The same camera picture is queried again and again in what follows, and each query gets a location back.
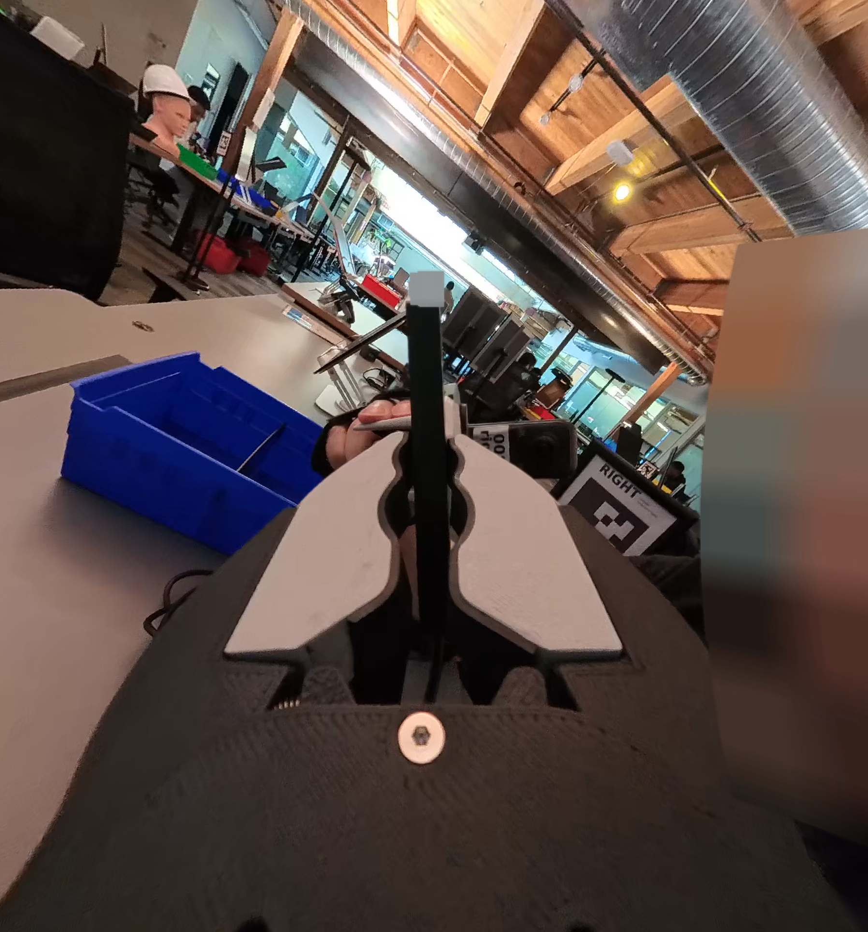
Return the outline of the white board stand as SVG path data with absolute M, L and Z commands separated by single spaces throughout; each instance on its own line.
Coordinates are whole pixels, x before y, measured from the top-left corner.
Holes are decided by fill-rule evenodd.
M 328 377 L 328 385 L 315 398 L 314 407 L 331 417 L 357 411 L 369 401 L 366 380 L 343 358 L 342 347 L 332 347 L 318 357 L 317 375 Z

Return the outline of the grey display panel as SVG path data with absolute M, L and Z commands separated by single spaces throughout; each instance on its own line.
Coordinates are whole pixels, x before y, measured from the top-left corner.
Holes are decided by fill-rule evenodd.
M 470 287 L 443 324 L 444 349 L 455 356 L 473 359 L 489 341 L 507 314 L 489 297 Z
M 521 321 L 511 315 L 496 329 L 471 360 L 473 370 L 488 380 L 498 379 L 532 341 Z

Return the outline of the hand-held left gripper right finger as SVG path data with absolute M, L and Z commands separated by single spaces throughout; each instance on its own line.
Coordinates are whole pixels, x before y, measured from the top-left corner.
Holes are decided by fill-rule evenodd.
M 624 644 L 561 509 L 477 440 L 457 435 L 451 450 L 465 508 L 449 577 L 463 699 L 496 703 L 507 676 L 523 671 L 545 701 L 576 703 L 570 682 L 623 673 Z

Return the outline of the large silver spiral duct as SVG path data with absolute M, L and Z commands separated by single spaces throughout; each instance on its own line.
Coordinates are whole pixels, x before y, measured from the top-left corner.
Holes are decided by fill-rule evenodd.
M 868 132 L 786 2 L 567 2 L 638 89 L 669 76 L 798 236 L 868 228 Z

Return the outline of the black partition panel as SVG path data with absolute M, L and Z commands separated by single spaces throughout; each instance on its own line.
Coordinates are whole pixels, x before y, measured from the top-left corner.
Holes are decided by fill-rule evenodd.
M 122 246 L 132 107 L 0 12 L 0 275 L 98 300 Z

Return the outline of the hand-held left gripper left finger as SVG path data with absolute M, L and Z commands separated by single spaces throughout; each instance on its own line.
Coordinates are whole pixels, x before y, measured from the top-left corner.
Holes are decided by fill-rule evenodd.
M 406 432 L 378 440 L 308 494 L 224 647 L 285 668 L 270 703 L 300 703 L 329 671 L 330 702 L 402 703 L 414 648 Z

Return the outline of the dark grey USB hub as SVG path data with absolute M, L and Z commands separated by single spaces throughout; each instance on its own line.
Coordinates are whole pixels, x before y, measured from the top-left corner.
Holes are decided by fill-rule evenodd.
M 419 620 L 438 664 L 449 608 L 450 481 L 440 329 L 445 286 L 441 271 L 412 273 L 407 306 Z

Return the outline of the mannequin head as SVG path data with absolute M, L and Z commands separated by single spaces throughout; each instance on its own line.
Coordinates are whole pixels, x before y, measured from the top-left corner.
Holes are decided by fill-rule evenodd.
M 192 121 L 192 99 L 184 100 L 168 95 L 152 95 L 150 113 L 143 128 L 154 134 L 155 144 L 178 154 L 178 143 Z

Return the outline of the blue plastic bin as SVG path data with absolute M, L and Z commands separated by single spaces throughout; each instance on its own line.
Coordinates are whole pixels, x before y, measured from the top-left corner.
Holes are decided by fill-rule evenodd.
M 198 352 L 77 379 L 61 475 L 223 554 L 318 485 L 323 427 Z

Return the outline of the person's right hand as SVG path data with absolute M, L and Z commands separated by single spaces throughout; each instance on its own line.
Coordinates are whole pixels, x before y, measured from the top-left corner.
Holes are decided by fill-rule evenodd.
M 378 393 L 357 410 L 334 416 L 314 443 L 312 471 L 322 478 L 331 475 L 390 435 L 370 430 L 369 425 L 410 414 L 409 393 L 393 390 Z

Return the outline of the white hard hat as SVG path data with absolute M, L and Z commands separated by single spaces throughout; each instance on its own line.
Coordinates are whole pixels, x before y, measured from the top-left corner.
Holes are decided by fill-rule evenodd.
M 182 81 L 178 72 L 171 66 L 164 64 L 149 64 L 139 82 L 141 95 L 168 95 L 190 100 L 188 88 Z

